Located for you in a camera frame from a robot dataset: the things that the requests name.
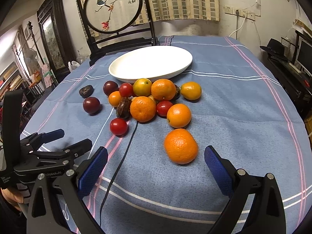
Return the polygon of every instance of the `circular frame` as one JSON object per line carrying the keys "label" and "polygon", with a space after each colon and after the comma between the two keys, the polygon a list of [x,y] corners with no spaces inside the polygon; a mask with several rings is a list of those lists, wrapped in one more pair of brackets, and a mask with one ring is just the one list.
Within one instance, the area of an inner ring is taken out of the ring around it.
{"label": "circular frame", "polygon": [[139,14],[140,14],[140,12],[141,12],[141,10],[142,10],[142,6],[143,6],[143,0],[139,0],[137,13],[136,13],[135,16],[133,17],[133,19],[132,19],[128,24],[126,24],[124,27],[122,27],[122,28],[120,28],[120,29],[117,29],[117,30],[115,30],[115,31],[102,31],[102,30],[99,30],[99,29],[95,28],[95,27],[90,23],[90,21],[89,21],[89,19],[88,19],[88,17],[87,17],[87,14],[86,14],[86,7],[87,7],[87,4],[88,4],[88,1],[89,1],[89,0],[85,0],[85,3],[84,3],[84,5],[83,5],[83,14],[84,14],[84,17],[85,17],[85,19],[86,19],[86,21],[87,21],[87,23],[88,23],[88,26],[89,26],[91,29],[93,29],[94,31],[99,32],[99,33],[103,33],[103,34],[113,34],[113,33],[117,33],[117,32],[120,32],[120,31],[122,31],[122,30],[128,28],[128,27],[138,18]]}

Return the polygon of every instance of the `black desk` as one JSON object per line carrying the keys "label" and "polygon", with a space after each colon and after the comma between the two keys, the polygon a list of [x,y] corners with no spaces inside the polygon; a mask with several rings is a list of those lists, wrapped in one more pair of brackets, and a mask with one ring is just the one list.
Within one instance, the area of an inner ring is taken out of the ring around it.
{"label": "black desk", "polygon": [[309,85],[309,78],[303,73],[298,73],[289,62],[270,54],[268,60],[269,64],[266,67],[289,95],[300,117],[305,119],[312,109],[312,85]]}

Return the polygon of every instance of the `white plate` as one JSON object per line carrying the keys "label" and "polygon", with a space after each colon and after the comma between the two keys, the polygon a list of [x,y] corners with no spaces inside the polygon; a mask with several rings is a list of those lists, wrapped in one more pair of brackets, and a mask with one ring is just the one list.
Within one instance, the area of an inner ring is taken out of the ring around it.
{"label": "white plate", "polygon": [[115,59],[108,72],[122,82],[135,83],[148,78],[152,82],[169,79],[192,63],[191,53],[175,46],[149,46],[130,51]]}

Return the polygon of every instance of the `table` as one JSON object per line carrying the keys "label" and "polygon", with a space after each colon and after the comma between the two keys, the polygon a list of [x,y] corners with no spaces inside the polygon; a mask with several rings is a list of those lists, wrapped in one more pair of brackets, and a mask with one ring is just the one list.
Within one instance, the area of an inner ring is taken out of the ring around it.
{"label": "table", "polygon": [[[172,130],[166,119],[155,117],[152,122],[139,124],[103,208],[104,231],[207,233],[228,201],[204,162],[204,150],[212,145],[236,168],[251,175],[274,174],[284,200],[287,234],[291,234],[312,205],[312,154],[305,125],[285,90],[251,51],[232,38],[163,36],[160,44],[184,48],[193,56],[187,70],[172,81],[179,86],[189,81],[202,86],[197,103],[178,99],[192,112],[187,130],[198,143],[199,155],[189,165],[173,164],[163,148],[163,140]],[[92,67],[87,60],[75,69],[42,103],[21,135],[63,129],[64,138],[41,148],[50,151],[89,138],[94,145],[92,152],[77,158],[76,165],[91,157],[99,146],[107,148],[109,161],[99,185],[83,199],[98,222],[105,190],[136,124],[133,119],[129,121],[124,137],[113,136],[109,129],[116,111],[104,95],[103,85],[108,80],[121,85],[108,73],[108,67],[123,53],[106,55]],[[94,87],[92,96],[103,105],[94,116],[84,112],[78,92],[88,84]],[[251,203],[252,198],[236,232],[243,226]],[[76,231],[61,198],[60,206],[68,225]]]}
{"label": "table", "polygon": [[300,117],[304,120],[312,109],[312,87],[309,84],[309,78],[303,73],[298,73],[288,61],[270,54],[268,61],[266,67],[283,86]]}

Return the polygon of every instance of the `white plastic bag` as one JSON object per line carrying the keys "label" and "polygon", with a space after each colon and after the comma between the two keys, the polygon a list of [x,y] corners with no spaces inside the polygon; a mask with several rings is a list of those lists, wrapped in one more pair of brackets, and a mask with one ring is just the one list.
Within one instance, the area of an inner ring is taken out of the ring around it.
{"label": "white plastic bag", "polygon": [[69,68],[70,72],[73,72],[79,66],[80,66],[80,64],[76,61],[68,62],[68,68]]}

